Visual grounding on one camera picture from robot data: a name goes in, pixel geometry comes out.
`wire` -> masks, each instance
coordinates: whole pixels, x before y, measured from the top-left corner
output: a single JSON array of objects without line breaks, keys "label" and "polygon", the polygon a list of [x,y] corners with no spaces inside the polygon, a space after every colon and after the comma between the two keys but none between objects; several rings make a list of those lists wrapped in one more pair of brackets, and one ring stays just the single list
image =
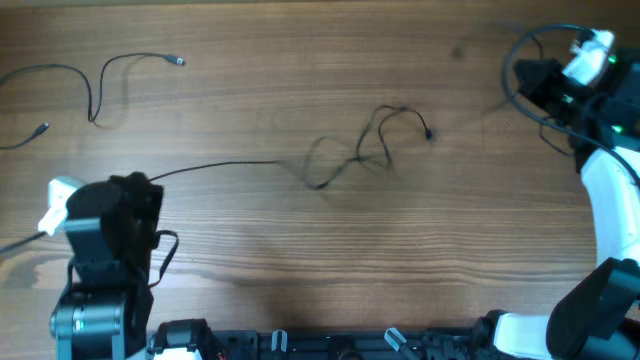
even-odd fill
[{"label": "wire", "polygon": [[67,284],[64,286],[62,295],[60,297],[67,295],[69,290],[71,290],[71,286],[73,285],[73,267],[75,266],[75,264],[76,257],[74,255],[71,257],[71,259],[69,259],[69,262],[67,263]]},{"label": "wire", "polygon": [[178,233],[176,233],[175,231],[171,231],[171,230],[159,230],[159,231],[156,231],[156,233],[154,235],[156,245],[160,242],[160,238],[162,237],[162,235],[173,236],[173,238],[176,239],[176,241],[173,243],[173,246],[171,247],[171,250],[169,250],[169,253],[164,258],[164,261],[162,261],[162,265],[160,266],[160,272],[159,272],[158,281],[154,282],[153,284],[149,284],[149,289],[151,289],[151,288],[155,287],[156,285],[160,284],[160,281],[162,281],[162,277],[164,276],[164,272],[167,271],[167,268],[169,267],[169,264],[171,263],[171,260],[173,259],[173,256],[176,254],[176,251],[178,250],[178,245],[180,244],[180,239],[178,238]]},{"label": "wire", "polygon": [[216,167],[216,166],[224,166],[224,165],[267,165],[267,164],[281,164],[281,163],[282,163],[282,161],[279,161],[279,160],[269,160],[269,161],[225,161],[225,162],[221,162],[221,163],[213,163],[213,164],[206,164],[206,165],[200,165],[200,166],[193,166],[193,167],[188,167],[188,168],[184,168],[184,169],[180,169],[180,170],[170,171],[168,173],[164,173],[162,175],[158,175],[158,176],[152,177],[152,178],[149,179],[149,181],[156,181],[158,179],[162,179],[162,178],[167,177],[167,176],[180,174],[180,173],[183,173],[183,172],[188,172],[188,171],[193,171],[193,170],[200,170],[200,169],[206,169],[206,168],[210,168],[210,167]]},{"label": "wire", "polygon": [[543,134],[543,129],[544,129],[544,125],[540,124],[540,127],[538,128],[538,136],[540,136],[540,139],[542,139],[542,141],[544,141],[547,145],[549,145],[553,150],[557,151],[558,153],[560,153],[560,154],[562,154],[564,156],[573,157],[573,154],[570,154],[570,153],[560,149],[557,145],[555,145],[549,139],[547,139]]},{"label": "wire", "polygon": [[640,105],[629,102],[628,100],[621,100],[615,97],[608,97],[607,100],[615,101],[617,103],[624,104],[635,109],[640,109]]},{"label": "wire", "polygon": [[19,248],[20,246],[26,245],[34,240],[38,240],[41,237],[45,236],[47,233],[45,231],[41,231],[39,233],[33,234],[26,239],[14,242],[13,244],[7,245],[5,247],[0,248],[0,255],[8,253],[9,251]]},{"label": "wire", "polygon": [[[185,65],[185,61],[182,58],[179,58],[177,56],[174,55],[166,55],[166,54],[155,54],[155,53],[133,53],[133,54],[125,54],[125,55],[118,55],[115,56],[109,60],[107,60],[107,62],[102,66],[102,71],[100,72],[100,92],[98,95],[98,106],[96,107],[96,111],[95,113],[93,112],[93,95],[91,92],[91,84],[89,83],[89,79],[87,79],[87,76],[79,69],[73,67],[73,66],[69,66],[69,65],[64,65],[64,64],[40,64],[40,65],[31,65],[31,66],[25,66],[23,68],[20,69],[16,69],[13,70],[11,72],[9,72],[8,74],[4,75],[2,78],[0,78],[0,86],[4,85],[7,81],[18,77],[20,75],[24,75],[24,74],[28,74],[28,73],[32,73],[35,71],[39,71],[39,70],[45,70],[45,69],[65,69],[65,70],[70,70],[75,72],[76,74],[80,75],[80,77],[82,78],[82,80],[84,81],[84,84],[87,88],[87,95],[88,95],[88,105],[87,105],[87,120],[94,124],[96,127],[100,127],[100,125],[98,125],[95,121],[96,118],[98,117],[98,114],[100,113],[100,109],[102,107],[102,94],[103,94],[103,80],[104,80],[104,73],[105,70],[107,69],[107,66],[113,62],[114,60],[118,60],[118,59],[122,59],[122,58],[126,58],[126,57],[132,57],[132,56],[151,56],[151,57],[160,57],[163,58],[165,60],[167,60],[168,62],[175,64],[175,65],[180,65],[180,66],[184,66]],[[24,146],[26,144],[28,144],[30,141],[32,141],[33,139],[35,139],[36,137],[42,135],[42,133],[44,133],[44,130],[46,130],[46,128],[42,131],[38,131],[41,130],[41,128],[45,125],[42,124],[40,125],[40,127],[38,127],[38,129],[36,129],[36,131],[33,132],[33,134],[31,136],[29,136],[26,140],[15,144],[15,145],[11,145],[11,146],[2,146],[0,147],[0,150],[13,150],[13,149],[17,149],[21,146]]]},{"label": "wire", "polygon": [[[542,46],[542,43],[540,42],[540,40],[538,40],[537,37],[535,36],[531,36],[531,40],[536,44],[536,46],[538,47],[538,56],[540,57],[540,60],[544,60],[544,46]],[[518,92],[515,91],[513,92],[511,95],[511,97],[516,97],[518,96]],[[509,99],[505,98],[504,100],[500,101],[497,104],[494,105],[490,105],[487,106],[484,110],[482,110],[482,117],[487,117],[495,112],[500,111],[501,109],[503,109],[505,106],[509,105]]]},{"label": "wire", "polygon": [[523,115],[527,116],[531,120],[537,122],[538,124],[540,124],[542,126],[546,126],[548,128],[551,128],[551,129],[554,129],[554,130],[559,131],[561,133],[564,133],[566,135],[573,136],[573,137],[578,138],[580,140],[586,141],[586,142],[588,142],[588,143],[590,143],[590,144],[602,149],[607,154],[611,155],[614,159],[616,159],[625,168],[625,170],[627,170],[627,172],[629,172],[629,175],[633,179],[635,185],[640,187],[640,178],[638,177],[638,174],[631,167],[631,165],[629,165],[629,163],[622,156],[620,156],[617,152],[615,152],[614,150],[612,150],[609,147],[605,146],[601,142],[599,142],[599,141],[597,141],[595,139],[592,139],[589,136],[580,134],[580,133],[578,133],[576,131],[573,131],[571,129],[567,129],[567,128],[564,128],[564,127],[559,126],[557,124],[554,124],[551,121],[545,120],[544,118],[540,117],[539,115],[537,115],[536,113],[531,111],[529,108],[524,106],[522,103],[520,103],[516,99],[516,97],[510,96],[512,93],[514,93],[514,91],[513,91],[512,87],[511,87],[510,83],[509,83],[509,73],[510,73],[511,66],[513,64],[513,58],[514,58],[515,54],[527,43],[527,41],[529,41],[531,39],[532,36],[535,36],[535,35],[538,35],[538,34],[542,34],[542,33],[546,33],[546,32],[550,32],[550,31],[557,31],[557,30],[591,32],[590,29],[582,27],[582,26],[578,26],[578,25],[552,24],[552,25],[547,25],[547,26],[542,26],[542,27],[536,28],[536,29],[531,30],[531,31],[525,33],[524,35],[522,35],[522,37],[520,37],[520,39],[518,39],[518,41],[516,41],[516,43],[513,45],[513,47],[511,48],[511,51],[509,53],[507,53],[507,55],[505,56],[505,59],[504,59],[504,63],[502,64],[502,79],[501,80],[502,80],[502,90],[503,90],[505,96],[507,97],[509,102],[516,109],[518,109],[518,111],[520,111]]},{"label": "wire", "polygon": [[[361,155],[361,148],[362,148],[362,143],[364,142],[364,139],[367,137],[367,135],[371,132],[371,130],[373,129],[373,125],[375,124],[376,118],[377,118],[377,114],[378,112],[380,112],[381,110],[384,109],[388,109],[388,110],[392,110],[392,112],[388,115],[386,115],[384,117],[384,119],[380,122],[380,124],[378,125],[378,138],[380,139],[380,143],[382,144],[382,147],[384,149],[385,152],[385,158],[386,158],[386,164],[382,164],[379,163],[377,161],[374,160],[375,157],[377,157],[378,155]],[[424,118],[422,117],[422,115],[409,107],[406,106],[401,106],[401,107],[395,107],[395,106],[390,106],[390,105],[380,105],[378,106],[373,113],[371,114],[371,117],[369,118],[369,122],[367,123],[366,128],[363,130],[363,132],[360,134],[360,137],[358,138],[358,142],[356,144],[355,150],[354,150],[354,156],[348,158],[347,160],[345,160],[342,164],[340,164],[338,167],[336,167],[336,169],[333,171],[333,173],[329,176],[329,178],[321,183],[315,183],[313,181],[310,180],[310,167],[311,167],[311,163],[313,162],[313,154],[315,153],[316,149],[318,148],[318,146],[322,143],[322,141],[329,139],[328,137],[321,137],[317,140],[315,140],[312,144],[311,147],[309,148],[309,151],[307,152],[307,155],[305,156],[305,160],[304,160],[304,165],[303,165],[303,170],[302,170],[302,181],[304,182],[305,186],[309,189],[312,190],[322,190],[324,188],[326,188],[327,186],[329,186],[329,184],[331,184],[331,182],[333,182],[336,178],[338,178],[340,175],[342,175],[342,173],[344,173],[344,171],[349,167],[349,165],[351,165],[352,163],[360,163],[363,164],[364,162],[372,162],[378,166],[381,167],[385,167],[387,170],[390,168],[391,163],[392,163],[392,157],[391,157],[391,153],[389,152],[389,148],[386,144],[386,142],[384,141],[384,136],[382,135],[382,125],[387,122],[388,120],[402,114],[405,112],[409,112],[409,113],[413,113],[416,116],[418,116],[418,118],[420,119],[422,126],[424,127],[424,131],[425,131],[425,137],[427,139],[427,141],[430,141],[431,138],[433,137],[433,132],[431,131],[431,129],[429,129],[427,127],[427,124],[425,123]],[[171,176],[174,174],[180,174],[180,173],[184,173],[184,172],[188,172],[188,171],[193,171],[193,170],[200,170],[200,169],[205,169],[205,168],[210,168],[210,167],[217,167],[217,166],[224,166],[224,165],[285,165],[287,162],[284,160],[269,160],[269,161],[226,161],[226,162],[220,162],[220,163],[212,163],[212,164],[206,164],[206,165],[200,165],[200,166],[193,166],[193,167],[188,167],[188,168],[184,168],[184,169],[179,169],[179,170],[174,170],[174,171],[170,171],[168,173],[164,173],[162,175],[158,175],[155,177],[152,177],[149,179],[149,181],[155,181],[158,179],[162,179],[165,178],[167,176]]]},{"label": "wire", "polygon": [[[375,123],[376,120],[376,116],[378,114],[378,112],[380,112],[380,110],[384,110],[384,109],[388,109],[388,110],[392,110],[392,112],[390,114],[388,114],[378,125],[378,137],[380,139],[380,143],[382,144],[382,147],[385,151],[385,158],[386,158],[386,164],[380,164],[376,161],[374,161],[373,159],[376,157],[375,155],[366,155],[363,156],[360,154],[360,150],[362,148],[362,143],[364,141],[364,139],[367,137],[367,135],[369,134],[369,132],[371,131],[371,129],[373,128],[373,124]],[[323,182],[320,183],[314,183],[313,181],[310,180],[310,171],[309,168],[311,166],[312,160],[313,160],[313,154],[315,153],[315,150],[318,148],[318,146],[320,145],[320,143],[323,140],[328,139],[327,137],[321,137],[318,140],[314,141],[311,144],[311,147],[309,149],[309,152],[307,153],[307,156],[305,157],[305,161],[304,161],[304,166],[303,166],[303,170],[302,170],[302,180],[304,181],[305,185],[307,186],[307,188],[312,189],[312,190],[322,190],[324,188],[326,188],[327,186],[329,186],[335,179],[337,179],[340,175],[342,175],[342,173],[344,173],[344,171],[353,163],[360,163],[363,164],[367,161],[372,162],[378,166],[383,166],[385,167],[387,170],[389,170],[391,163],[392,163],[392,158],[391,155],[389,153],[389,149],[387,147],[387,144],[384,141],[384,137],[382,136],[382,125],[389,119],[398,116],[402,113],[405,112],[409,112],[409,113],[413,113],[416,116],[418,116],[418,118],[421,120],[422,125],[424,126],[425,129],[425,137],[427,139],[427,141],[430,141],[431,138],[433,137],[433,133],[431,132],[431,130],[427,127],[424,118],[422,117],[422,115],[409,107],[395,107],[395,106],[390,106],[390,105],[380,105],[378,106],[373,113],[371,114],[371,117],[369,118],[369,122],[367,123],[367,127],[364,129],[364,131],[362,131],[362,133],[360,134],[360,137],[358,138],[358,142],[356,144],[355,150],[354,150],[354,156],[351,158],[348,158],[347,160],[345,160],[342,164],[340,164],[338,167],[336,167],[336,169],[333,171],[333,173]]]}]

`white plastic part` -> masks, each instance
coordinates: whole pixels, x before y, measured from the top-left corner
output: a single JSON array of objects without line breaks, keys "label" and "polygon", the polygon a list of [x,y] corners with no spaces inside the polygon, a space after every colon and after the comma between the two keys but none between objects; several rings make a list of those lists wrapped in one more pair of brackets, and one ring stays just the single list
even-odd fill
[{"label": "white plastic part", "polygon": [[571,52],[576,54],[576,57],[562,71],[565,76],[583,85],[589,85],[600,74],[615,38],[612,32],[606,30],[593,29],[593,33],[594,38],[585,41],[582,47],[575,43],[572,45]]},{"label": "white plastic part", "polygon": [[147,349],[144,348],[137,353],[129,356],[127,360],[147,360]]},{"label": "white plastic part", "polygon": [[[278,336],[280,336],[280,349],[278,349]],[[284,330],[276,330],[271,334],[271,351],[287,352],[288,334]]]},{"label": "white plastic part", "polygon": [[68,176],[59,176],[51,180],[49,211],[38,223],[38,231],[45,231],[49,236],[55,235],[67,219],[67,200],[82,186],[84,183]]},{"label": "white plastic part", "polygon": [[187,348],[164,349],[162,354],[153,357],[154,360],[202,360],[200,351],[187,351]]},{"label": "white plastic part", "polygon": [[[640,172],[640,153],[615,148]],[[609,257],[640,262],[640,190],[627,170],[611,155],[596,150],[580,171],[593,210],[596,230],[597,264]]]},{"label": "white plastic part", "polygon": [[493,345],[517,358],[552,359],[547,350],[549,315],[507,313],[498,318]]},{"label": "white plastic part", "polygon": [[[400,343],[398,343],[391,335],[395,336]],[[384,339],[395,351],[400,351],[400,346],[407,342],[407,339],[405,339],[405,337],[402,336],[400,331],[396,328],[388,328],[387,331],[384,332]]]}]

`usb connector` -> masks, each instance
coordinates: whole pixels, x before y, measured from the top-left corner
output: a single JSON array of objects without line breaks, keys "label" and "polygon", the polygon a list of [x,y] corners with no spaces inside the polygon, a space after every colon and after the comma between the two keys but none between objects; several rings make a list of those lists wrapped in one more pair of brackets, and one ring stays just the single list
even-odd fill
[{"label": "usb connector", "polygon": [[178,65],[178,66],[185,66],[186,62],[184,61],[183,58],[181,57],[177,57],[175,55],[165,55],[164,59],[167,60],[168,62]]}]

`wooden table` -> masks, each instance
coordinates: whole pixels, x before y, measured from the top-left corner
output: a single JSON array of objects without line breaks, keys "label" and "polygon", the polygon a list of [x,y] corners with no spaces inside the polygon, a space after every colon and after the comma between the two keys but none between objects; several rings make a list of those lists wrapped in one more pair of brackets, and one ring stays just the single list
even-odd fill
[{"label": "wooden table", "polygon": [[[550,311],[595,263],[589,200],[572,159],[507,107],[502,57],[527,27],[554,21],[613,29],[638,45],[637,2],[429,1],[5,10],[0,73],[64,63],[97,91],[108,58],[153,51],[107,70],[98,122],[86,91],[52,70],[0,88],[0,244],[34,232],[47,183],[87,182],[231,160],[286,159],[176,175],[160,228],[181,246],[154,290],[149,327],[207,318],[216,329],[384,329],[469,324],[494,308]],[[566,57],[570,37],[543,37]],[[536,56],[535,48],[526,56]],[[410,105],[385,135],[395,173],[352,166],[323,191],[296,169],[318,137],[314,172],[350,156],[370,112]],[[566,139],[549,133],[560,144]],[[370,139],[365,151],[380,153]],[[154,253],[157,271],[170,248]],[[48,320],[71,252],[64,234],[1,259],[0,357],[54,357]]]}]

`cable connector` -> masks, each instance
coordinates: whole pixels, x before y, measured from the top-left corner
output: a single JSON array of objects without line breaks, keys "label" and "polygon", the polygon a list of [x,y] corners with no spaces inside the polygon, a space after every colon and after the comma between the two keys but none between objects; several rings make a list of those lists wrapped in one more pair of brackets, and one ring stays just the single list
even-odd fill
[{"label": "cable connector", "polygon": [[177,57],[175,55],[165,55],[164,59],[167,60],[168,62],[178,65],[178,66],[185,66],[186,62],[184,61],[183,58],[181,57]]},{"label": "cable connector", "polygon": [[42,123],[40,126],[38,126],[38,128],[33,132],[33,134],[31,135],[32,138],[35,138],[36,136],[40,136],[42,135],[42,133],[44,133],[45,131],[47,131],[47,129],[49,128],[49,126],[51,126],[51,124],[49,123]]}]

